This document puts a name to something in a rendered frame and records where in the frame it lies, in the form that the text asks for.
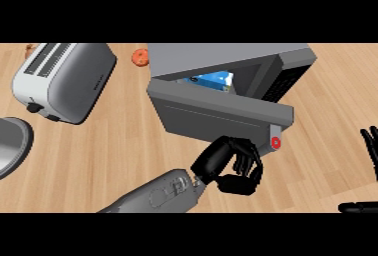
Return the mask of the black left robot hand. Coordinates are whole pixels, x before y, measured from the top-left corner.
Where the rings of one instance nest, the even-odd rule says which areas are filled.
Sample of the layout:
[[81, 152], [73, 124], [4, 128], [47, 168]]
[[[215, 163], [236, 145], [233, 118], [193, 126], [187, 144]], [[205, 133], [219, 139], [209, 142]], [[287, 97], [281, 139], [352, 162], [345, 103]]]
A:
[[249, 196], [262, 177], [255, 144], [243, 138], [218, 137], [197, 156], [190, 170], [205, 185], [217, 183], [222, 193]]

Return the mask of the grey microwave door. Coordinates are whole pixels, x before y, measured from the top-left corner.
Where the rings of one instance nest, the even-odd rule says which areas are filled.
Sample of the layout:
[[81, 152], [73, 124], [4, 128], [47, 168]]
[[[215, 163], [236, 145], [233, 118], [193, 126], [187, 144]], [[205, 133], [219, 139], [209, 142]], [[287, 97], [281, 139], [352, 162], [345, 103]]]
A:
[[166, 132], [208, 142], [219, 136], [249, 139], [259, 156], [280, 149], [290, 106], [155, 78], [147, 95]]

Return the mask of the blue milk carton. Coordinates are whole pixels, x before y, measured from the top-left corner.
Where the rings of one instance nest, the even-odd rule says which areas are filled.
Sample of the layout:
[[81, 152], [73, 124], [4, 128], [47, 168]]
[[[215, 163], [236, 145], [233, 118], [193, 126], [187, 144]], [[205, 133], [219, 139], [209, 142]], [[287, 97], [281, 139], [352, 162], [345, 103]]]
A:
[[184, 78], [184, 81], [214, 90], [227, 91], [231, 86], [231, 79], [233, 74], [228, 71], [217, 71]]

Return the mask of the grey microwave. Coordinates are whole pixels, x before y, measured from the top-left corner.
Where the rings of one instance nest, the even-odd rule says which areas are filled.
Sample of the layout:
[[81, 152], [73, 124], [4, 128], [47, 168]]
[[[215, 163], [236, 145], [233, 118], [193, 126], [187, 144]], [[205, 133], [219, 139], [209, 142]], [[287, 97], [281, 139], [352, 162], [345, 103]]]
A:
[[227, 71], [236, 95], [277, 103], [315, 61], [305, 43], [149, 43], [150, 76]]

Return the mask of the orange round fruit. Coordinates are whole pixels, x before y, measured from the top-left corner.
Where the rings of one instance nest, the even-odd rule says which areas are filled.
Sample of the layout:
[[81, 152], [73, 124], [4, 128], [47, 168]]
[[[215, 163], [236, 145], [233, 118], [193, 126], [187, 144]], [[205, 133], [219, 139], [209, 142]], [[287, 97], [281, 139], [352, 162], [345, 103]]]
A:
[[143, 67], [149, 64], [147, 50], [144, 48], [140, 48], [132, 52], [131, 62], [137, 67]]

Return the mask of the silver toaster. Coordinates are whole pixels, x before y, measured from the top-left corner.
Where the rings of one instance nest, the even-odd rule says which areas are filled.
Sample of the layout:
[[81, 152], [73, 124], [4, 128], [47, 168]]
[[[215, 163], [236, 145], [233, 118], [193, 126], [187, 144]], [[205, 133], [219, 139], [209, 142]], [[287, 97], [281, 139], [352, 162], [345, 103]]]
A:
[[90, 115], [115, 63], [106, 43], [39, 43], [13, 76], [13, 96], [30, 113], [78, 125]]

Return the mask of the grey round pan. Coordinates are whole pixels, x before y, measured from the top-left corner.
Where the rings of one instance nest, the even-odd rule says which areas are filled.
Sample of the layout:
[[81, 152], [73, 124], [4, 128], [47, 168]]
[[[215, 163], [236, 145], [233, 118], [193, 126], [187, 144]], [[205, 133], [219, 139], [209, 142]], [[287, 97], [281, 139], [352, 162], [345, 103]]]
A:
[[26, 121], [0, 118], [0, 180], [22, 164], [33, 142], [33, 131]]

